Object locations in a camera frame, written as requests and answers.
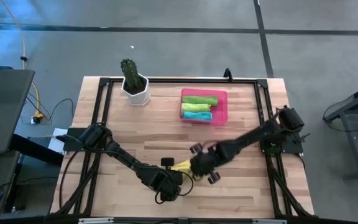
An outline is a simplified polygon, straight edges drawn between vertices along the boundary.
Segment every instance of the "pink plastic bin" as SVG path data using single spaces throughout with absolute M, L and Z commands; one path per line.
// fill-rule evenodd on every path
M 196 89 L 182 89 L 180 96 L 180 107 L 183 96 L 217 96 L 219 98 L 218 105 L 211 106 L 212 121 L 204 121 L 198 119 L 184 119 L 179 111 L 179 116 L 184 123 L 198 123 L 198 124 L 212 124 L 224 125 L 227 121 L 227 93 L 220 90 L 196 90 Z

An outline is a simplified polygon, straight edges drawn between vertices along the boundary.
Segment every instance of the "yellow cable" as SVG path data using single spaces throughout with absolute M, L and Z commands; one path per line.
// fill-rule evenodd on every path
M 9 10 L 8 6 L 5 4 L 4 0 L 1 0 L 2 4 L 5 6 L 7 12 L 9 13 L 9 15 L 11 15 L 13 21 L 16 24 L 17 29 L 19 30 L 20 33 L 20 37 L 22 39 L 22 47 L 23 47 L 23 57 L 25 57 L 25 42 L 24 42 L 24 35 L 22 32 L 22 29 L 20 27 L 20 24 L 18 23 L 18 21 L 15 19 L 15 17 L 13 16 L 11 10 Z M 26 68 L 26 64 L 25 64 L 25 60 L 22 60 L 22 66 L 23 66 L 23 70 Z M 37 118 L 43 118 L 44 116 L 42 115 L 42 113 L 39 112 L 40 109 L 40 98 L 39 98 L 39 94 L 38 94 L 38 89 L 36 87 L 36 85 L 34 84 L 34 82 L 31 83 L 31 85 L 34 87 L 35 90 L 35 95 L 37 96 L 37 109 L 35 110 L 35 114 L 34 116 Z

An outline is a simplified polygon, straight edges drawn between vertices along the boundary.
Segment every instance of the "wooden table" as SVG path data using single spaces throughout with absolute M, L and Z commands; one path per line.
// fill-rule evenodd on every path
M 85 128 L 91 123 L 100 77 L 84 77 L 77 102 L 73 127 Z M 283 79 L 268 79 L 273 108 L 288 105 Z M 181 123 L 179 120 L 182 88 L 205 88 L 227 91 L 229 119 L 224 126 Z M 189 159 L 189 147 L 209 139 L 230 139 L 259 125 L 254 88 L 249 84 L 151 83 L 151 100 L 145 107 L 129 104 L 121 91 L 121 83 L 112 89 L 107 127 L 114 140 L 142 162 L 160 165 L 162 157 L 175 162 Z M 103 93 L 99 118 L 103 112 Z M 71 154 L 65 156 L 59 181 Z M 78 153 L 68 168 L 63 184 L 63 203 L 78 185 L 84 153 Z M 284 154 L 287 184 L 304 208 L 313 213 L 308 183 L 300 159 Z M 230 163 L 218 169 L 221 180 L 210 185 L 206 178 L 196 182 L 193 191 L 174 202 L 157 205 L 155 193 L 142 185 L 133 171 L 107 155 L 103 155 L 94 195 L 92 216 L 109 217 L 198 217 L 198 218 L 273 218 L 272 199 L 266 161 L 259 144 L 241 151 Z M 190 181 L 182 185 L 183 192 Z M 57 185 L 51 212 L 58 209 Z M 82 209 L 86 204 L 85 190 Z M 280 208 L 284 212 L 279 192 Z

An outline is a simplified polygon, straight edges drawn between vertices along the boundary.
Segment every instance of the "green towel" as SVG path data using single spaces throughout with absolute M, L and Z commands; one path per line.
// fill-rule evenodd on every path
M 193 104 L 193 103 L 182 103 L 181 112 L 209 112 L 211 105 L 207 104 Z
M 182 103 L 196 103 L 196 104 L 209 104 L 212 106 L 218 105 L 217 96 L 184 96 Z

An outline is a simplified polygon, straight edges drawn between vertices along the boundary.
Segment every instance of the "blue towel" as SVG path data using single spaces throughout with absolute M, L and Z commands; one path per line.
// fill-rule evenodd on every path
M 205 121 L 212 121 L 212 114 L 211 112 L 189 112 L 184 111 L 183 112 L 183 118 L 185 119 L 200 119 Z

